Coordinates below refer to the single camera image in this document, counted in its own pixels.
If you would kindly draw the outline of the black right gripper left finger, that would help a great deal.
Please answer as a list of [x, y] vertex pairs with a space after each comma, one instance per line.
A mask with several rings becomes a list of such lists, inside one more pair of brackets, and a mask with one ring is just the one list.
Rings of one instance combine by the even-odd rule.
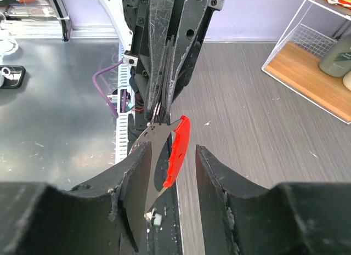
[[1, 183], [1, 254], [133, 254], [140, 251], [151, 146], [61, 190]]

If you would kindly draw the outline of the red handled crescent blade keychain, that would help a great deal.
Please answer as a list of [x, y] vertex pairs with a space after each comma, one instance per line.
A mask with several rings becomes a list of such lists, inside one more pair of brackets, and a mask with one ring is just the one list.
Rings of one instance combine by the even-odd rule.
[[172, 187], [189, 145], [191, 123], [183, 115], [173, 123], [151, 122], [131, 147], [128, 158], [136, 165], [118, 200], [126, 233], [137, 253], [152, 230], [169, 222]]

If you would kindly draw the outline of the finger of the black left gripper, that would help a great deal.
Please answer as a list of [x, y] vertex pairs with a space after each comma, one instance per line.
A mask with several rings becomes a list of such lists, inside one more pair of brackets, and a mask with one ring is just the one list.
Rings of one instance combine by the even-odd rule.
[[150, 78], [144, 101], [144, 117], [147, 120], [151, 119], [161, 95], [164, 48], [173, 6], [174, 0], [150, 0], [149, 4]]
[[172, 42], [170, 61], [161, 93], [160, 120], [168, 120], [180, 70], [198, 32], [209, 0], [184, 0], [178, 31]]

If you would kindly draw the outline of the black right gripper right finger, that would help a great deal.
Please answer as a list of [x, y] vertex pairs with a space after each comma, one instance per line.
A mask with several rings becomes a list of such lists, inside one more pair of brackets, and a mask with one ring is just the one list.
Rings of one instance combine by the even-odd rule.
[[350, 184], [264, 188], [196, 147], [206, 254], [350, 254]]

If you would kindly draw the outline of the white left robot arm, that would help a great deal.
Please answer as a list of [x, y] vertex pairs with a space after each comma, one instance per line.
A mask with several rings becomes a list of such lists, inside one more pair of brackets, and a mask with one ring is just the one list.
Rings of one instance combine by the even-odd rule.
[[223, 0], [97, 0], [109, 16], [131, 67], [144, 117], [169, 119], [171, 106], [191, 80], [214, 12]]

